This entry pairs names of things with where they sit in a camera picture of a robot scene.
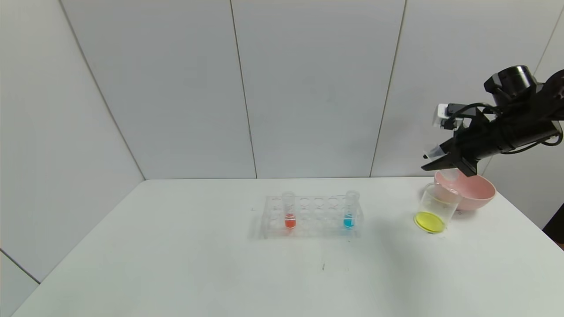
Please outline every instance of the glass beaker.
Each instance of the glass beaker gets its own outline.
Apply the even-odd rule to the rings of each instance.
[[[427,184],[414,217],[415,223],[427,232],[443,232],[461,200],[453,189],[437,183]]]

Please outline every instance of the black robotic arm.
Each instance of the black robotic arm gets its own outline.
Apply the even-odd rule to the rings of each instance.
[[[454,134],[440,145],[445,155],[423,165],[423,170],[458,168],[473,176],[478,173],[478,161],[485,157],[562,142],[558,120],[564,120],[564,69],[539,83],[526,66],[513,66],[490,77],[484,88],[493,95],[496,107],[484,103],[439,105],[440,127],[454,130]],[[490,121],[486,114],[496,117]],[[462,124],[463,118],[471,119],[468,127]],[[558,140],[549,143],[554,136]]]

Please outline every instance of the test tube with orange liquid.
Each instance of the test tube with orange liquid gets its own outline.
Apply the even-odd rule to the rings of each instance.
[[[282,194],[282,204],[284,205],[284,224],[288,229],[296,227],[296,196],[292,192]]]

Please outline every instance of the white table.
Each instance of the white table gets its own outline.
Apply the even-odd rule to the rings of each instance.
[[[81,241],[24,316],[558,316],[564,252],[501,195],[442,234],[431,178],[149,180]],[[358,239],[258,238],[265,196],[360,192]]]

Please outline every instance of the orange liquid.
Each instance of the orange liquid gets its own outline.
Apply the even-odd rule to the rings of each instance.
[[[293,214],[287,214],[286,219],[284,219],[284,223],[286,224],[286,228],[294,229],[296,227],[296,216]]]

